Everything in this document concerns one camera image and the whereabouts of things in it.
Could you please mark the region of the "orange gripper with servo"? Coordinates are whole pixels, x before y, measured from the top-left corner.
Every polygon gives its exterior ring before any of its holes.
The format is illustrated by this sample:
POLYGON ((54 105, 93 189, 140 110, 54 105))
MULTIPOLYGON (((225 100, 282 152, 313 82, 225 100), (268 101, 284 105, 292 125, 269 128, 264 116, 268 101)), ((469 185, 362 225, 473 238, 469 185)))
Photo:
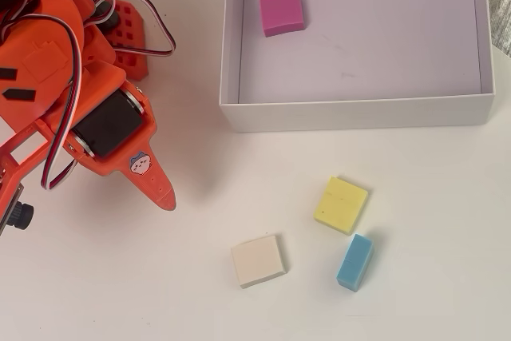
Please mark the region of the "orange gripper with servo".
POLYGON ((176 208, 173 186, 149 141, 156 121, 149 100, 114 65, 87 65, 69 130, 58 142, 80 165, 121 172, 155 205, 176 208))

